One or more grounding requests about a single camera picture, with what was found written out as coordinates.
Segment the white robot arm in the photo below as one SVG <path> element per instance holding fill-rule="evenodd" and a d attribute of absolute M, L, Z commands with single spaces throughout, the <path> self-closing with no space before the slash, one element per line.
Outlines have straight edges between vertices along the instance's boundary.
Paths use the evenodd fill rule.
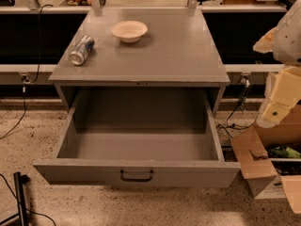
<path fill-rule="evenodd" d="M 284 67 L 268 76 L 265 99 L 256 123 L 271 128 L 283 121 L 301 100 L 301 0 L 296 0 L 278 22 L 253 46 L 262 54 L 273 53 Z"/>

